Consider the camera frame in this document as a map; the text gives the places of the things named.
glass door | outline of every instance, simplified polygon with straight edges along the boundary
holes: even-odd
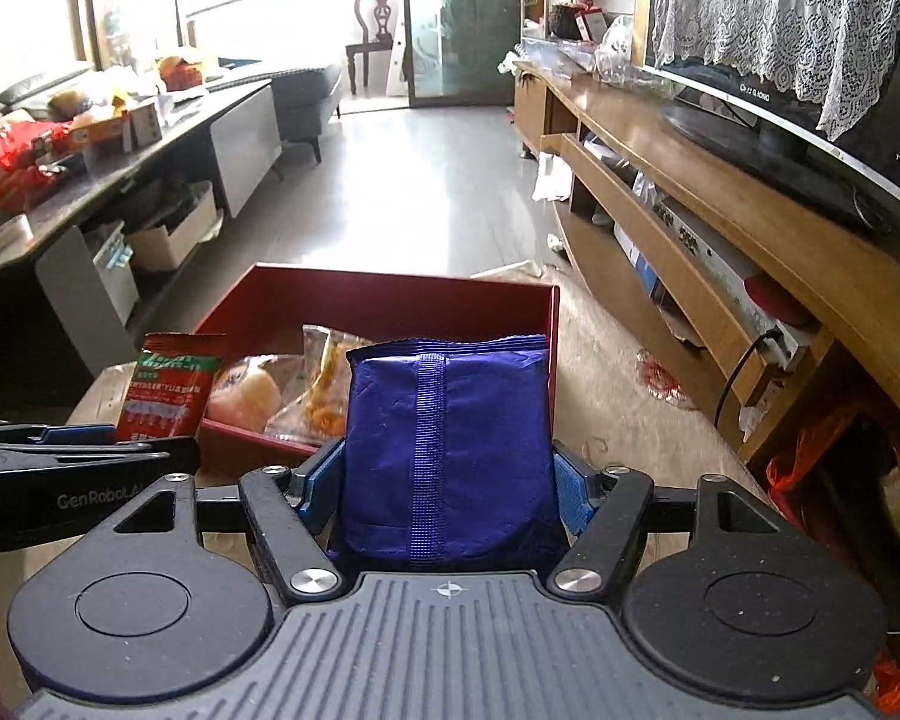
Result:
[[[507,104],[497,65],[520,35],[520,0],[408,0],[410,105]]]

blue snack bag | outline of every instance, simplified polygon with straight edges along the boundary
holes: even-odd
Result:
[[[546,337],[394,341],[347,357],[338,567],[546,576],[567,551]]]

television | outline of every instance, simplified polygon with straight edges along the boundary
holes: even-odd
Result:
[[[839,223],[869,232],[900,227],[900,29],[876,103],[831,140],[818,129],[821,105],[781,92],[770,79],[702,56],[658,63],[655,4],[636,0],[631,61],[684,85],[678,100],[707,103],[706,110],[664,106],[680,133]],[[714,115],[714,100],[725,103],[717,103],[722,116]]]

metal screw cap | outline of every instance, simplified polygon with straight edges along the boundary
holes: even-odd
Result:
[[[563,592],[591,592],[601,582],[600,574],[589,568],[567,568],[554,577],[554,583]]]
[[[316,595],[332,590],[338,581],[340,580],[333,571],[327,571],[325,568],[304,568],[290,578],[290,586],[298,592]]]

wooden chair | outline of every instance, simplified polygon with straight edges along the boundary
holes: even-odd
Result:
[[[373,6],[373,20],[377,25],[377,34],[373,40],[370,40],[370,30],[367,28],[367,22],[364,15],[360,12],[360,4],[362,0],[353,1],[353,12],[357,16],[357,21],[364,30],[364,42],[354,43],[346,47],[346,69],[350,74],[350,93],[357,94],[357,68],[354,57],[361,53],[364,56],[364,89],[370,83],[370,54],[372,52],[389,52],[394,49],[394,35],[391,35],[388,28],[389,18],[394,13],[394,9],[389,6],[389,0],[375,0]]]

